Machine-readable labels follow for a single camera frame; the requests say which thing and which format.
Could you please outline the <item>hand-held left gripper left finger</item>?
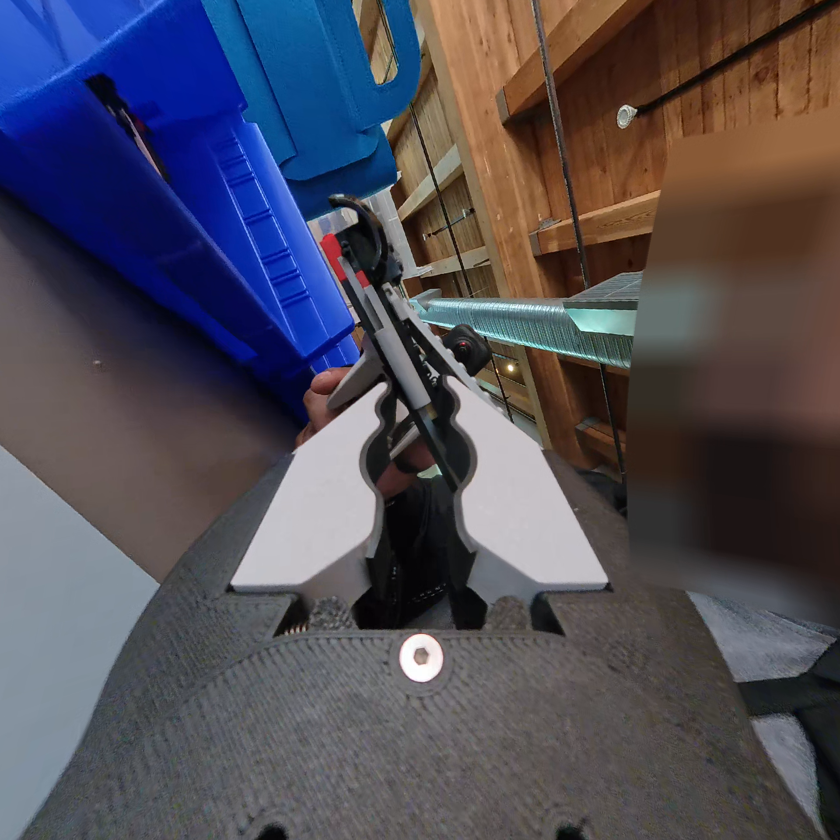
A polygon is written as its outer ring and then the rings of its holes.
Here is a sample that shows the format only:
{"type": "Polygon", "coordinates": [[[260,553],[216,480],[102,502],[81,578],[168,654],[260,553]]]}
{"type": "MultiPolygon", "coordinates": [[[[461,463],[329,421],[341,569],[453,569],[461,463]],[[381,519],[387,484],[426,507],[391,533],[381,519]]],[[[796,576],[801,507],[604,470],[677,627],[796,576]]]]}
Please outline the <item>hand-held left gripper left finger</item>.
{"type": "Polygon", "coordinates": [[[236,593],[357,600],[371,587],[367,557],[384,501],[367,456],[390,395],[374,385],[299,447],[231,579],[236,593]]]}

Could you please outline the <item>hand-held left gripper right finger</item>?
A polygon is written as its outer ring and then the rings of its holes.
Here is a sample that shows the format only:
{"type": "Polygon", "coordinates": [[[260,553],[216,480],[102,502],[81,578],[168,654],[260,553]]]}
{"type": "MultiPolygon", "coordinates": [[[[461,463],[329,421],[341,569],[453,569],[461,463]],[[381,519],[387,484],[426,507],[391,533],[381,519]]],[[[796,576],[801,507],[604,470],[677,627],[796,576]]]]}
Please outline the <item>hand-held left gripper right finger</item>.
{"type": "Polygon", "coordinates": [[[475,553],[467,586],[484,602],[599,592],[608,577],[541,447],[473,392],[456,392],[453,426],[469,473],[456,521],[475,553]]]}

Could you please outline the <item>toy brick assembly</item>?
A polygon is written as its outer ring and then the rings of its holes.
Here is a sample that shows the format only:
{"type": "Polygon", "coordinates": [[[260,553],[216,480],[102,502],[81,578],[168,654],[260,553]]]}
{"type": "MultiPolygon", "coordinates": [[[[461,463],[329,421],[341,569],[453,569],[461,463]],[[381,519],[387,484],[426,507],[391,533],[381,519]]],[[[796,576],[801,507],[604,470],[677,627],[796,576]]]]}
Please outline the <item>toy brick assembly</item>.
{"type": "Polygon", "coordinates": [[[361,200],[346,194],[329,196],[332,209],[348,208],[358,221],[336,234],[327,234],[322,248],[364,331],[364,351],[377,352],[388,382],[416,425],[420,438],[445,478],[457,491],[463,479],[449,462],[440,395],[446,372],[458,372],[445,351],[434,348],[436,337],[420,323],[414,309],[396,289],[403,278],[382,223],[361,200]]]}

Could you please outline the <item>person's right hand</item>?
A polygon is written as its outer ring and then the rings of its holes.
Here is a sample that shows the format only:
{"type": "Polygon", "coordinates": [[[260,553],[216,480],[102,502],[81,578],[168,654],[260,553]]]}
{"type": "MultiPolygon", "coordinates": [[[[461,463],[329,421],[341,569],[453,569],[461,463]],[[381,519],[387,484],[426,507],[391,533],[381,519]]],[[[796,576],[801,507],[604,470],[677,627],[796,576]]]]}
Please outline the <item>person's right hand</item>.
{"type": "MultiPolygon", "coordinates": [[[[303,396],[303,405],[308,415],[308,422],[297,435],[294,450],[307,443],[340,414],[340,412],[328,408],[328,400],[349,372],[349,367],[327,369],[312,379],[303,396]]],[[[426,473],[435,466],[434,457],[429,452],[424,440],[419,438],[409,444],[385,468],[385,471],[377,480],[376,486],[383,498],[388,501],[401,495],[410,487],[414,487],[424,480],[430,480],[426,473]]]]}

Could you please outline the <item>blue plastic bin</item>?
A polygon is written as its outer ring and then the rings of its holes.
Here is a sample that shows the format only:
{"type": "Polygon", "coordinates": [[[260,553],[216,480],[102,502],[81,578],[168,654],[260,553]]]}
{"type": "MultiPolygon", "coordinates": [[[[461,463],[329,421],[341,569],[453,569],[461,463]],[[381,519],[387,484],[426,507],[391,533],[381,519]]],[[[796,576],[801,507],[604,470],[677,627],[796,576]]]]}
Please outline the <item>blue plastic bin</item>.
{"type": "Polygon", "coordinates": [[[279,401],[288,416],[302,426],[306,418],[303,396],[314,377],[328,369],[351,367],[361,357],[354,330],[352,327],[311,358],[279,333],[269,337],[243,365],[279,401]]]}
{"type": "Polygon", "coordinates": [[[2,2],[2,187],[247,361],[354,326],[202,2],[2,2]],[[85,84],[110,77],[165,183],[85,84]]]}

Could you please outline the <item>clear plastic drawer organizer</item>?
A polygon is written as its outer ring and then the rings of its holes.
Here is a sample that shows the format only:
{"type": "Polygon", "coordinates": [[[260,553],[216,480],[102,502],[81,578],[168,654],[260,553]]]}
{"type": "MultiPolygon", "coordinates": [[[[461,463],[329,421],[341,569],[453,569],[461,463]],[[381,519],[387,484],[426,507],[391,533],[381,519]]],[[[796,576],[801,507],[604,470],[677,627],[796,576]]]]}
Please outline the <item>clear plastic drawer organizer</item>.
{"type": "MultiPolygon", "coordinates": [[[[385,230],[389,242],[393,245],[397,258],[402,262],[403,278],[410,279],[419,277],[419,268],[415,262],[413,252],[408,244],[403,223],[397,215],[391,189],[385,188],[375,194],[361,199],[369,210],[375,215],[385,230]]],[[[336,234],[338,231],[355,224],[358,221],[358,214],[348,208],[333,209],[331,212],[308,221],[310,233],[318,243],[327,234],[336,234]]]]}

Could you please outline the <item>grey sweatshirt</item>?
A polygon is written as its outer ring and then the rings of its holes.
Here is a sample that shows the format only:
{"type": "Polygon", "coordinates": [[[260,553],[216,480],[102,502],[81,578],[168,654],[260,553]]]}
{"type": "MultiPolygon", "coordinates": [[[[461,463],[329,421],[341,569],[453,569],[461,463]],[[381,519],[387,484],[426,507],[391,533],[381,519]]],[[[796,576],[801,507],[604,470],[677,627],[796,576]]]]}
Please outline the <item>grey sweatshirt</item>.
{"type": "MultiPolygon", "coordinates": [[[[737,683],[796,677],[809,669],[838,639],[838,630],[748,605],[698,593],[689,594],[737,683]]],[[[792,713],[752,720],[752,727],[787,789],[811,819],[821,838],[816,753],[792,713]]]]}

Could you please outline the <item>pale blue instruction booklet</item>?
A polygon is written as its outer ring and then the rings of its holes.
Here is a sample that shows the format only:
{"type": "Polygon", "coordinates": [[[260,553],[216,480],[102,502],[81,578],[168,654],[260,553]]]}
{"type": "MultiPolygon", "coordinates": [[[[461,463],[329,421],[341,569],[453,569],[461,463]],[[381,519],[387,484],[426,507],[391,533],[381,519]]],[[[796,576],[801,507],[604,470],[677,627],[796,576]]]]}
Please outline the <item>pale blue instruction booklet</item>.
{"type": "Polygon", "coordinates": [[[2,449],[1,838],[67,766],[159,584],[2,449]]]}

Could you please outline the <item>blue felt bag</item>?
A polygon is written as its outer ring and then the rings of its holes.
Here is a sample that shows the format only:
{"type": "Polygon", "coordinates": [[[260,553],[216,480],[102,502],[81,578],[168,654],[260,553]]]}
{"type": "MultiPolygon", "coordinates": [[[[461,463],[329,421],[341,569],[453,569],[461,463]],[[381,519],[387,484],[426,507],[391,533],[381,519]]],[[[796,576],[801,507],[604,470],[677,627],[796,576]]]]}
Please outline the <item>blue felt bag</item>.
{"type": "Polygon", "coordinates": [[[396,183],[382,124],[413,98],[421,51],[410,4],[382,5],[395,76],[378,83],[351,2],[203,2],[245,119],[259,127],[307,221],[331,212],[332,194],[365,198],[396,183]]]}

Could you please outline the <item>pile of loose toy bricks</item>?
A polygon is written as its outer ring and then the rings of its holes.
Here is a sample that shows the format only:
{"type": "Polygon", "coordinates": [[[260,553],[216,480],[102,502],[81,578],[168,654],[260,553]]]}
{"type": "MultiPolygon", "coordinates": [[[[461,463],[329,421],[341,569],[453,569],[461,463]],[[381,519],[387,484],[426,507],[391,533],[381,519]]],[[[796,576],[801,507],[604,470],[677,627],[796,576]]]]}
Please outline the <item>pile of loose toy bricks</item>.
{"type": "Polygon", "coordinates": [[[115,82],[107,75],[98,73],[85,79],[85,84],[100,101],[100,104],[113,116],[118,126],[136,145],[162,180],[170,184],[172,181],[165,163],[153,146],[152,131],[119,95],[115,82]]]}

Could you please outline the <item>silver metal air duct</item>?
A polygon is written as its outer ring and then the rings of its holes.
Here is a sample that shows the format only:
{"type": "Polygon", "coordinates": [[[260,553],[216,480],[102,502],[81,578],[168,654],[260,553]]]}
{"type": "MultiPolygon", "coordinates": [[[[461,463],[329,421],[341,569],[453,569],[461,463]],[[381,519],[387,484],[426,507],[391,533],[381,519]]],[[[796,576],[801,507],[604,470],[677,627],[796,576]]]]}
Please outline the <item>silver metal air duct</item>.
{"type": "Polygon", "coordinates": [[[440,328],[465,324],[498,343],[629,371],[643,276],[623,272],[565,299],[444,298],[432,289],[411,303],[440,328]]]}

